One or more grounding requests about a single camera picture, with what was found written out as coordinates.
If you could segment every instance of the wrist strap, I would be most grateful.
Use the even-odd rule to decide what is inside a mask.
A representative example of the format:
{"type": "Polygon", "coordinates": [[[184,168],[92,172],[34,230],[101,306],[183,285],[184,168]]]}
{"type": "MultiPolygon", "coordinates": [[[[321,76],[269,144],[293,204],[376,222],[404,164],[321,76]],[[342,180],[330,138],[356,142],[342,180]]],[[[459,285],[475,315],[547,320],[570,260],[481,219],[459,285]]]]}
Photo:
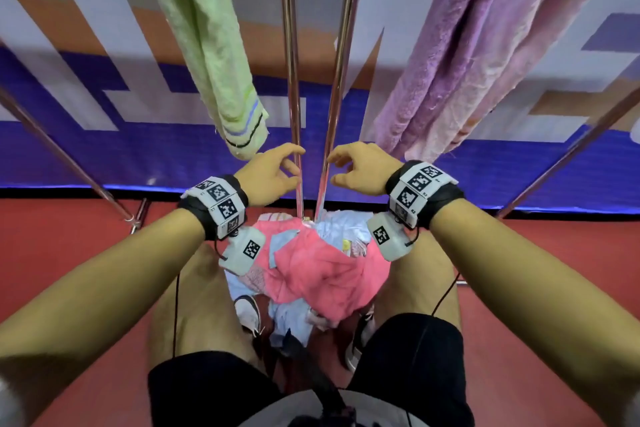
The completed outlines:
{"type": "Polygon", "coordinates": [[[189,188],[181,198],[178,207],[188,209],[200,220],[207,240],[221,240],[238,229],[249,205],[240,183],[230,174],[209,177],[189,188]]]}
{"type": "Polygon", "coordinates": [[[411,230],[428,229],[443,206],[465,196],[457,184],[435,165],[410,160],[387,180],[389,211],[411,230]]]}

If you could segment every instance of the red floor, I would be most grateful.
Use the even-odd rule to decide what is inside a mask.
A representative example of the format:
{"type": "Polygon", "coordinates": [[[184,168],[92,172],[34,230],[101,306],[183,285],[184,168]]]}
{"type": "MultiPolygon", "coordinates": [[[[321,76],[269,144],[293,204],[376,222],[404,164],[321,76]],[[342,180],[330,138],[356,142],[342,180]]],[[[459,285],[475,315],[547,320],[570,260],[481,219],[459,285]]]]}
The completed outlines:
{"type": "MultiPolygon", "coordinates": [[[[136,202],[125,203],[130,209],[136,202]]],[[[173,208],[154,203],[148,223],[173,208]]],[[[129,226],[108,204],[89,200],[0,201],[0,320],[77,264],[125,238],[129,226]]],[[[640,317],[640,223],[509,221],[640,317]]],[[[479,302],[459,289],[468,400],[480,427],[600,426],[567,387],[479,302]]],[[[38,420],[53,426],[148,426],[144,318],[38,420]]],[[[326,344],[321,361],[348,381],[326,344]]]]}

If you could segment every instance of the qr code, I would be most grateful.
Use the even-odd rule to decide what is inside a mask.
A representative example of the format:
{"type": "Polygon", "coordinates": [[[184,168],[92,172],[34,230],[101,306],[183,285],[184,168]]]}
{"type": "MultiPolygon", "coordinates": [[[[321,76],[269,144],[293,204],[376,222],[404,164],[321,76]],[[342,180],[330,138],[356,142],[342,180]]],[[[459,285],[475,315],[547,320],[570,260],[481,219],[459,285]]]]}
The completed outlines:
{"type": "Polygon", "coordinates": [[[225,197],[227,197],[229,195],[229,193],[227,192],[227,189],[222,187],[220,184],[216,184],[211,189],[207,189],[207,192],[216,201],[220,201],[221,199],[223,199],[223,198],[225,198],[225,197]]]}
{"type": "Polygon", "coordinates": [[[427,174],[429,177],[438,177],[438,176],[442,175],[442,171],[440,171],[436,167],[433,167],[432,165],[428,165],[427,167],[423,167],[421,169],[421,171],[424,172],[425,174],[427,174]]]}
{"type": "Polygon", "coordinates": [[[209,186],[211,186],[213,184],[215,184],[213,181],[210,181],[210,180],[207,179],[205,181],[202,181],[200,184],[196,185],[195,187],[197,187],[198,189],[203,189],[204,190],[204,189],[208,188],[209,186]]]}
{"type": "Polygon", "coordinates": [[[231,199],[220,203],[218,205],[218,209],[220,210],[220,213],[222,213],[222,218],[224,218],[225,220],[238,212],[238,210],[236,209],[236,205],[231,199]]]}
{"type": "Polygon", "coordinates": [[[431,183],[431,179],[429,179],[427,176],[425,176],[421,172],[418,172],[409,181],[409,186],[411,186],[414,189],[417,189],[418,191],[421,191],[422,189],[427,187],[430,183],[431,183]]]}
{"type": "Polygon", "coordinates": [[[398,195],[397,200],[400,204],[402,204],[405,208],[411,208],[411,205],[415,201],[415,198],[418,197],[410,187],[405,187],[402,192],[398,195]]]}
{"type": "Polygon", "coordinates": [[[389,241],[389,235],[384,227],[373,230],[373,236],[376,238],[378,245],[382,245],[384,242],[389,241]]]}
{"type": "Polygon", "coordinates": [[[409,218],[409,213],[406,212],[400,204],[396,203],[396,210],[394,211],[396,216],[400,218],[400,220],[406,223],[406,220],[409,218]]]}
{"type": "Polygon", "coordinates": [[[227,225],[227,234],[234,231],[238,227],[239,223],[240,223],[240,215],[234,218],[231,218],[231,220],[229,220],[229,224],[227,225]]]}
{"type": "Polygon", "coordinates": [[[249,243],[246,244],[243,251],[250,259],[254,259],[256,255],[258,255],[258,252],[260,252],[260,245],[253,240],[249,240],[249,243]]]}

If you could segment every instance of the chrome pole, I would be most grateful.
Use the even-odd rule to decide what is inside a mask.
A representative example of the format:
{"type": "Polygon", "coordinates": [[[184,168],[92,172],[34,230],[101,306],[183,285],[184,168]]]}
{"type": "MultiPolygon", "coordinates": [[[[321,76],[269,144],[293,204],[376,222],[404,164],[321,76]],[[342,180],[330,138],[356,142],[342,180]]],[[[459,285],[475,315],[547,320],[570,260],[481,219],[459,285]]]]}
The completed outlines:
{"type": "MultiPolygon", "coordinates": [[[[289,122],[291,142],[300,143],[300,88],[298,85],[298,26],[296,22],[296,0],[282,0],[282,26],[284,28],[285,60],[287,61],[287,81],[289,83],[289,122]]],[[[302,170],[302,158],[294,154],[295,164],[302,170]]],[[[296,188],[296,214],[304,218],[305,205],[302,182],[296,188]]]]}
{"type": "Polygon", "coordinates": [[[116,208],[126,221],[135,221],[135,217],[116,201],[113,195],[97,183],[82,167],[70,156],[63,148],[61,148],[55,140],[44,130],[36,119],[34,119],[20,104],[3,88],[0,88],[0,104],[6,108],[11,115],[16,117],[25,128],[33,133],[44,145],[52,151],[65,165],[71,169],[76,175],[93,188],[98,195],[106,199],[116,208]]]}
{"type": "Polygon", "coordinates": [[[136,220],[133,222],[133,226],[131,227],[129,235],[134,234],[144,226],[145,218],[147,217],[147,211],[149,211],[149,204],[151,204],[151,201],[146,197],[144,197],[142,201],[140,201],[140,206],[138,207],[138,212],[136,213],[136,220]]]}
{"type": "MultiPolygon", "coordinates": [[[[506,204],[495,216],[498,220],[503,220],[506,216],[512,212],[518,204],[522,203],[527,197],[531,195],[536,189],[538,189],[554,172],[561,169],[573,157],[582,152],[589,144],[600,137],[607,129],[626,115],[632,108],[640,103],[640,88],[629,93],[625,98],[621,99],[612,108],[610,108],[604,115],[602,115],[595,125],[587,130],[582,137],[576,140],[562,156],[560,156],[556,162],[549,165],[534,181],[525,187],[516,197],[514,197],[508,204],[506,204]]],[[[467,281],[458,280],[456,282],[459,286],[466,286],[467,281]]]]}
{"type": "Polygon", "coordinates": [[[322,174],[320,176],[320,188],[318,190],[316,213],[314,216],[316,221],[320,218],[320,214],[324,209],[324,197],[326,196],[326,186],[329,180],[329,162],[327,161],[327,157],[329,157],[329,154],[333,150],[333,143],[335,142],[335,131],[340,116],[344,78],[349,65],[349,52],[351,50],[351,39],[353,37],[353,26],[355,24],[357,7],[358,0],[342,0],[340,31],[338,33],[333,83],[331,86],[331,97],[329,99],[329,126],[324,141],[322,174]]]}

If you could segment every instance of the black baseboard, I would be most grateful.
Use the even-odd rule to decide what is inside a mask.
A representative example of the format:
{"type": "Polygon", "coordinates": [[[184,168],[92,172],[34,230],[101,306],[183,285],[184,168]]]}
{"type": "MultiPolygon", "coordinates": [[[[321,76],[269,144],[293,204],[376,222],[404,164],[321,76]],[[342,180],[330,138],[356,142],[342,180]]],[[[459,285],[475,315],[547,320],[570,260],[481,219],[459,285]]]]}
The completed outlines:
{"type": "MultiPolygon", "coordinates": [[[[180,199],[178,192],[142,191],[110,189],[116,199],[141,200],[144,197],[151,201],[177,203],[180,199]]],[[[56,187],[56,188],[0,188],[0,199],[100,199],[89,188],[81,187],[56,187]]],[[[295,199],[278,199],[271,206],[276,208],[295,209],[295,199]]],[[[328,211],[354,210],[370,211],[378,213],[387,208],[386,204],[374,203],[348,203],[345,201],[325,201],[324,208],[328,211]]],[[[316,200],[305,199],[305,209],[315,210],[316,200]]],[[[485,210],[492,216],[498,210],[485,210]]],[[[516,210],[509,214],[507,220],[555,220],[555,221],[640,221],[638,214],[605,214],[605,213],[568,213],[568,212],[534,212],[516,210]]]]}

